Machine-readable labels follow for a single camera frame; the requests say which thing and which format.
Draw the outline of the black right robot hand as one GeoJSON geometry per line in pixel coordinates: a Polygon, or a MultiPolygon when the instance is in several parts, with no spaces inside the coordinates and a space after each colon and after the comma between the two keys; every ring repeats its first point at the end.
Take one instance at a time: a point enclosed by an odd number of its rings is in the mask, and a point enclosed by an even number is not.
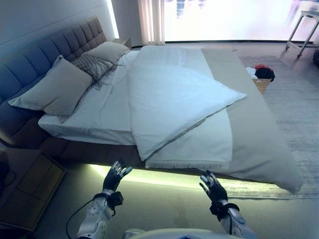
{"type": "Polygon", "coordinates": [[[228,195],[226,190],[221,186],[215,175],[207,170],[200,176],[199,183],[214,208],[224,206],[228,203],[228,195]]]}

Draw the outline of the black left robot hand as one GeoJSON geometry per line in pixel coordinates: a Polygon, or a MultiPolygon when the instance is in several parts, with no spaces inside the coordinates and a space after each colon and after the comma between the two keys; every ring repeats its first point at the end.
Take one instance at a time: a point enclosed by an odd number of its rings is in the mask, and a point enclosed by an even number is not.
{"type": "Polygon", "coordinates": [[[103,190],[116,192],[120,181],[128,175],[132,169],[132,167],[126,166],[122,160],[115,161],[104,179],[103,190]]]}

